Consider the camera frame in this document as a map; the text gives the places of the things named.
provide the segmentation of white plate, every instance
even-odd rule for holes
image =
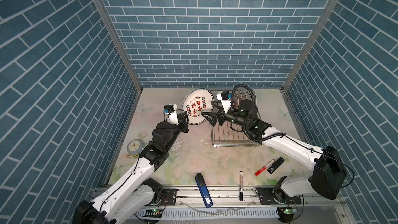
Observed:
[[[190,92],[182,104],[182,109],[188,112],[188,124],[195,125],[205,121],[201,113],[213,110],[213,100],[213,94],[207,89],[199,88]]]

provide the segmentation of blue brick wall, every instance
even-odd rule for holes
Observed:
[[[143,87],[281,87],[327,0],[103,0]]]
[[[362,223],[398,217],[397,9],[398,0],[339,0],[287,91],[311,142],[355,170],[342,193]]]
[[[92,0],[0,0],[0,223],[68,222],[136,94]]]

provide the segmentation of marker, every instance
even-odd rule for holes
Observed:
[[[239,200],[243,201],[243,172],[240,172]]]
[[[259,169],[256,173],[254,173],[256,176],[258,176],[261,172],[263,172],[264,170],[266,170],[266,168],[268,166],[270,166],[271,164],[273,164],[275,162],[274,159],[272,159],[271,161],[269,161],[266,165],[264,165],[261,169]]]

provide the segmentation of black usb drive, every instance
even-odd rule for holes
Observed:
[[[271,164],[271,166],[267,169],[267,171],[272,174],[274,171],[276,171],[277,168],[279,168],[279,166],[281,166],[281,164],[284,162],[285,160],[283,158],[278,158],[278,160],[276,160],[273,164]]]

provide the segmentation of table surface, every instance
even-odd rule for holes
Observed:
[[[131,168],[136,159],[127,158],[127,144],[136,138],[144,145],[152,139],[152,130],[163,121],[164,105],[180,106],[192,89],[145,88],[113,168],[109,185],[114,184]],[[299,138],[279,89],[255,89],[261,119],[281,132]],[[272,175],[254,173],[271,159],[283,157],[285,162]],[[294,176],[308,169],[291,157],[265,145],[257,147],[213,147],[210,124],[189,125],[169,151],[169,157],[152,175],[162,185],[196,185],[195,175],[201,172],[207,185],[238,185],[240,171],[245,185],[274,185],[282,176]]]

